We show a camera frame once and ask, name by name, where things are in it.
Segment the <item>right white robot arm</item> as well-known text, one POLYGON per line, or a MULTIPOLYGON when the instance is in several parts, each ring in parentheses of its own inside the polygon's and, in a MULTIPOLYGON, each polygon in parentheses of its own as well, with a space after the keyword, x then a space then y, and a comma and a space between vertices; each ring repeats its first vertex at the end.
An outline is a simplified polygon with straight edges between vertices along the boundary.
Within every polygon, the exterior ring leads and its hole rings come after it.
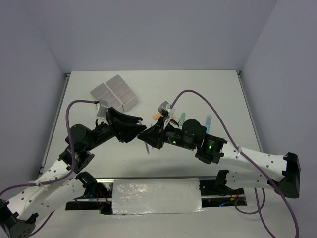
POLYGON ((253 187, 273 189, 286 198, 299 198, 301 169, 298 156, 294 153, 270 155, 243 147, 235 148, 225 139, 208 134, 206 127, 195 119, 185 121, 182 127, 165 125, 163 119, 159 119, 138 135, 138 139, 156 149, 170 144, 195 151, 195 157, 205 164, 245 169, 245 172, 232 169, 217 172, 214 185, 221 194, 253 187))

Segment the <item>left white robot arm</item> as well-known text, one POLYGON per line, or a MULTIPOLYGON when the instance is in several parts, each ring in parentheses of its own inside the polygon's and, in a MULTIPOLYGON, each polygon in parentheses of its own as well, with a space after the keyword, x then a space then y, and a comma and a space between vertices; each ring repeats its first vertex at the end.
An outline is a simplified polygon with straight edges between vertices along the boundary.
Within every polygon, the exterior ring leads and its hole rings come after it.
POLYGON ((83 169, 94 158, 91 150, 116 137, 128 143, 146 129, 142 118, 110 107, 105 122, 91 130, 82 124, 69 128, 68 147, 35 182, 9 200, 0 201, 0 225, 10 238, 28 238, 43 218, 70 200, 93 197, 98 182, 83 169))

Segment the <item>orange pink highlighter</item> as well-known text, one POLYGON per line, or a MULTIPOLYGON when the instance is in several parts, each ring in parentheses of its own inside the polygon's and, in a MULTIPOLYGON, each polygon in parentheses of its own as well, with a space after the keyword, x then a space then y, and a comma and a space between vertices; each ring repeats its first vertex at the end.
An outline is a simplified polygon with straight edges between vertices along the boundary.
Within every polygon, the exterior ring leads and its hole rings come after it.
POLYGON ((158 120, 161 117, 161 113, 153 115, 153 120, 158 120))

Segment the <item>right white divided container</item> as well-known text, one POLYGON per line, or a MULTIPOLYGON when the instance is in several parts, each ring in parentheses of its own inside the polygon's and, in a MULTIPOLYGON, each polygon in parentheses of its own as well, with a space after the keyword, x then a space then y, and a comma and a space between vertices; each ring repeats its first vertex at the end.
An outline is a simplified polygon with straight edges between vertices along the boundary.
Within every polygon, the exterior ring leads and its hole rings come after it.
POLYGON ((138 103, 136 94, 119 74, 107 81, 106 86, 114 96, 108 104, 118 111, 127 112, 138 103))

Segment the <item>white divided container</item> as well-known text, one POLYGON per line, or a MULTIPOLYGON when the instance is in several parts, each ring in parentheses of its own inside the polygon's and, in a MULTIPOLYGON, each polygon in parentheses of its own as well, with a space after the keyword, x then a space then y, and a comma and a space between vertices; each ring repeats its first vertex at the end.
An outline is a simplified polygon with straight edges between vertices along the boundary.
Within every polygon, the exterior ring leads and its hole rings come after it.
POLYGON ((104 83, 94 88, 90 94, 95 101, 104 100, 109 107, 114 107, 117 111, 123 112, 122 103, 104 83))
POLYGON ((119 74, 107 81, 106 86, 114 96, 108 104, 118 111, 127 112, 138 103, 136 94, 119 74))

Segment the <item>left white divided container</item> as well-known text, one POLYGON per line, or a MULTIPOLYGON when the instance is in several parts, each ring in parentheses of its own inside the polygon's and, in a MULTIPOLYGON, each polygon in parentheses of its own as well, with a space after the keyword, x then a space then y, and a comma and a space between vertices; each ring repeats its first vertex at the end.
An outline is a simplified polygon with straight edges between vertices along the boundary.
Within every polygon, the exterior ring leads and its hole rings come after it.
POLYGON ((90 94, 95 101, 104 100, 109 107, 114 107, 117 111, 123 112, 122 103, 104 83, 94 88, 90 94))

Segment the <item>blue highlighter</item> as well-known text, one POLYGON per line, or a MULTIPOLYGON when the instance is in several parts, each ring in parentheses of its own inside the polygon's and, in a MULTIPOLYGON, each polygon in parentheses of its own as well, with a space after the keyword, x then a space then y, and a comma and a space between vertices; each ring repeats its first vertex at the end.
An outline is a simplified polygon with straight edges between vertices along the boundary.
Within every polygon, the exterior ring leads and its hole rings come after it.
POLYGON ((212 116, 211 115, 207 115, 206 121, 205 121, 206 133, 209 133, 209 131, 210 131, 211 120, 212 120, 212 116))

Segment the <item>silver foil cover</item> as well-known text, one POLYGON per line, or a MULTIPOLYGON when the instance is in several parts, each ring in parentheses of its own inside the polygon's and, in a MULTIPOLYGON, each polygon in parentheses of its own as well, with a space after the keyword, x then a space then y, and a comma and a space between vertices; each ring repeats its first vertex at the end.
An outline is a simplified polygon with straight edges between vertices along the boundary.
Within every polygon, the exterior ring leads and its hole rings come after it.
POLYGON ((197 178, 116 180, 113 183, 114 214, 184 214, 203 210, 197 178))

